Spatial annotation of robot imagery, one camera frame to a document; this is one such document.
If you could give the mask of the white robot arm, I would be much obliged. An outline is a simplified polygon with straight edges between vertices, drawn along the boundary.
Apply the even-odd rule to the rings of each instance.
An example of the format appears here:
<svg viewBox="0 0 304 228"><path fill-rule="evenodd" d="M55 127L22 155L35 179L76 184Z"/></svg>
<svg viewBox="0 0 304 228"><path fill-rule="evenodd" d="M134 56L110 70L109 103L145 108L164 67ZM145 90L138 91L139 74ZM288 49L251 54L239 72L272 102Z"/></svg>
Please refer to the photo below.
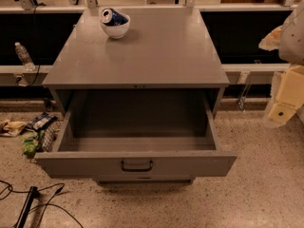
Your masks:
<svg viewBox="0 0 304 228"><path fill-rule="evenodd" d="M264 50L278 50L279 58L304 65L304 3L300 3L282 26L273 29L258 44Z"/></svg>

